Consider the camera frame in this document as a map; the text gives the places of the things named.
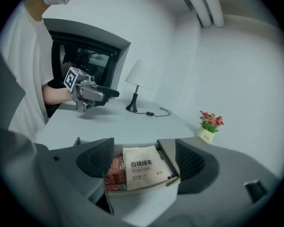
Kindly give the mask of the white shade table lamp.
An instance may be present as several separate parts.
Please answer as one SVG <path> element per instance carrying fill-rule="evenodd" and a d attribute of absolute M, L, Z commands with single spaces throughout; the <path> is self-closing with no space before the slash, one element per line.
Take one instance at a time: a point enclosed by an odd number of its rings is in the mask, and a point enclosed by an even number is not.
<path fill-rule="evenodd" d="M 132 100 L 126 107 L 126 110 L 132 113 L 137 113 L 138 109 L 136 102 L 139 88 L 142 87 L 148 90 L 154 89 L 154 77 L 151 74 L 150 65 L 142 60 L 137 60 L 125 81 L 136 86 Z"/>

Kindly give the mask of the person's left forearm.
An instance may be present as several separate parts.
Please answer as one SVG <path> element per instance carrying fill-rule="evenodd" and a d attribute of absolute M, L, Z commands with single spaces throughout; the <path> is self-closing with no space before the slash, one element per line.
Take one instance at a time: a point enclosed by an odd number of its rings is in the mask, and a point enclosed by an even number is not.
<path fill-rule="evenodd" d="M 67 88 L 52 88 L 47 84 L 42 86 L 42 95 L 45 105 L 57 105 L 72 101 L 71 93 Z"/>

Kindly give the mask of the dark window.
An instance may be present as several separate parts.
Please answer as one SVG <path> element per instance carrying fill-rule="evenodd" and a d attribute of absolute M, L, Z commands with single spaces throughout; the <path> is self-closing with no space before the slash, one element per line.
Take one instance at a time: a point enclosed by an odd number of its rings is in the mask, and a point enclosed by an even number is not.
<path fill-rule="evenodd" d="M 111 88 L 121 50 L 79 35 L 50 31 L 54 79 L 48 85 L 63 88 L 69 67 L 81 69 L 102 87 Z"/>

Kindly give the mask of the white ceiling pipes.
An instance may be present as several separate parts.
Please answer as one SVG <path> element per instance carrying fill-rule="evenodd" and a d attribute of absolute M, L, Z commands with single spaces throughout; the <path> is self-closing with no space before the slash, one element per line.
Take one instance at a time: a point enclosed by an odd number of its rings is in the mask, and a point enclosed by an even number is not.
<path fill-rule="evenodd" d="M 183 0 L 187 7 L 194 9 L 203 27 L 224 27 L 222 7 L 219 0 Z"/>

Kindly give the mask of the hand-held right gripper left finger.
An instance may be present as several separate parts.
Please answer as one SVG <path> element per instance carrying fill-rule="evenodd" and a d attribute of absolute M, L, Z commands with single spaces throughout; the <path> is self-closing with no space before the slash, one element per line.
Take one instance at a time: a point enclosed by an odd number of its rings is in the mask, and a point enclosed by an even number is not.
<path fill-rule="evenodd" d="M 78 137 L 73 146 L 50 150 L 50 153 L 62 173 L 85 199 L 114 215 L 105 187 L 115 155 L 114 138 L 85 141 Z"/>

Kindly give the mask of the beige snack packet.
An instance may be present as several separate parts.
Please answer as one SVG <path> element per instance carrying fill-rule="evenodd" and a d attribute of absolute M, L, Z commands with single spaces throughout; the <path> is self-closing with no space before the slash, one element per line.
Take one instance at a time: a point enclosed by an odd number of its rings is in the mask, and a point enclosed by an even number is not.
<path fill-rule="evenodd" d="M 171 178 L 172 172 L 154 145 L 123 148 L 127 190 L 152 187 Z"/>

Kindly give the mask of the grey drawer organiser box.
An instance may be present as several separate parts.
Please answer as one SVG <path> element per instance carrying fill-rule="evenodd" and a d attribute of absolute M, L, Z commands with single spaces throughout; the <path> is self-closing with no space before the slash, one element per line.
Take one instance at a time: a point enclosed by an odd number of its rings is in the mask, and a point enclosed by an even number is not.
<path fill-rule="evenodd" d="M 179 168 L 176 164 L 175 161 L 175 143 L 173 141 L 169 141 L 166 146 L 163 145 L 163 142 L 158 140 L 156 143 L 154 143 L 154 146 L 156 147 L 157 151 L 158 150 L 163 150 L 164 153 L 167 155 L 168 159 L 170 160 L 170 162 L 172 163 L 172 165 L 174 166 L 175 170 L 177 171 L 178 175 L 179 175 Z M 126 190 L 126 191 L 119 191 L 119 192 L 108 192 L 108 194 L 110 196 L 130 196 L 130 195 L 137 195 L 137 194 L 142 194 L 145 192 L 149 192 L 155 189 L 158 189 L 160 187 L 165 187 L 166 181 L 163 182 L 159 182 L 153 185 L 148 185 L 146 187 L 143 188 L 137 188 L 134 190 Z"/>

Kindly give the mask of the white round snack packet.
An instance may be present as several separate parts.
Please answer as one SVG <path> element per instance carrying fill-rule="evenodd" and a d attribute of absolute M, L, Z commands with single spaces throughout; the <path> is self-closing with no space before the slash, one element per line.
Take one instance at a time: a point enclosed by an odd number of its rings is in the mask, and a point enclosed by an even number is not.
<path fill-rule="evenodd" d="M 158 150 L 158 153 L 160 155 L 160 158 L 165 166 L 165 169 L 167 171 L 167 175 L 168 175 L 168 180 L 166 181 L 165 186 L 169 187 L 177 182 L 180 181 L 179 179 L 179 175 L 177 173 L 177 171 L 175 170 L 174 166 L 172 165 L 172 163 L 170 162 L 170 160 L 168 159 L 167 155 L 164 153 L 163 150 Z"/>

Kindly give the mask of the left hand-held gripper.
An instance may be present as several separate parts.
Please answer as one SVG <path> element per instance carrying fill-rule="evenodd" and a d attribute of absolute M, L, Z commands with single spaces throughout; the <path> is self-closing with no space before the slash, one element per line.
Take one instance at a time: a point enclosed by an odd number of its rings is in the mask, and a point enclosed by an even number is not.
<path fill-rule="evenodd" d="M 94 104 L 95 107 L 104 106 L 120 95 L 118 91 L 109 87 L 97 86 L 93 76 L 75 67 L 69 67 L 63 83 L 76 103 L 76 109 L 81 112 Z"/>

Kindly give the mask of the potted artificial red flowers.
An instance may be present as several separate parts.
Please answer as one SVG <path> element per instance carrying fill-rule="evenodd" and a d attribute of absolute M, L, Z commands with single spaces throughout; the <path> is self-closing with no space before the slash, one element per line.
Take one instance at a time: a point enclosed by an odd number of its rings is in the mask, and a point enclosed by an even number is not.
<path fill-rule="evenodd" d="M 216 116 L 213 113 L 200 111 L 200 128 L 197 131 L 197 136 L 205 143 L 211 144 L 215 133 L 219 131 L 219 127 L 223 126 L 223 117 Z"/>

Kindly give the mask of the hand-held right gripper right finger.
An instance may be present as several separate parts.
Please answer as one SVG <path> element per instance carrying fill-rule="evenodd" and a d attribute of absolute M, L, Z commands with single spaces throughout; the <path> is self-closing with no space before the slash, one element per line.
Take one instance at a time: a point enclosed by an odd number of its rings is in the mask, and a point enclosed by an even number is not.
<path fill-rule="evenodd" d="M 227 223 L 269 196 L 280 179 L 254 158 L 196 138 L 177 139 L 176 206 L 195 223 Z"/>

